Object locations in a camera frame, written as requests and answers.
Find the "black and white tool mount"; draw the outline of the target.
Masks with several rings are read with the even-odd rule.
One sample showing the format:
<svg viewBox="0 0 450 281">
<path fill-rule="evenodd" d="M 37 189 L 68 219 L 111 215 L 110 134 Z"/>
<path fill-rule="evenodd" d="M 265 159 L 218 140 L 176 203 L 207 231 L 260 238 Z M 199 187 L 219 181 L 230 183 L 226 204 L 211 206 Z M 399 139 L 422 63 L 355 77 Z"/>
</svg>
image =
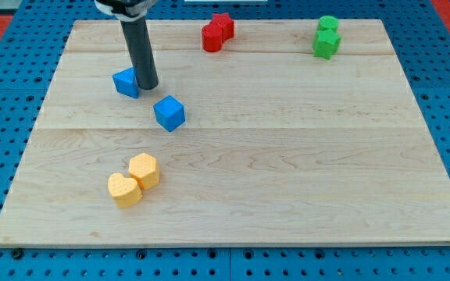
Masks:
<svg viewBox="0 0 450 281">
<path fill-rule="evenodd" d="M 138 20 L 145 17 L 157 2 L 158 0 L 95 0 L 95 6 L 100 12 L 118 20 Z"/>
</svg>

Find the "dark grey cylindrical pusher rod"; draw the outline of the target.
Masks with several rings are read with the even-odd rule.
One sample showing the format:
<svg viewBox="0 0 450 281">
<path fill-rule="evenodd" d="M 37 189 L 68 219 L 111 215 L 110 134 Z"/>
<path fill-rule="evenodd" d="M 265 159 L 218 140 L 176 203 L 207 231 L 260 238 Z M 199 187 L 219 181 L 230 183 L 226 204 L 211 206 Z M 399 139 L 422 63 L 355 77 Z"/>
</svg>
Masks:
<svg viewBox="0 0 450 281">
<path fill-rule="evenodd" d="M 138 87 L 142 90 L 154 89 L 159 84 L 159 78 L 145 17 L 132 22 L 122 21 L 121 27 Z"/>
</svg>

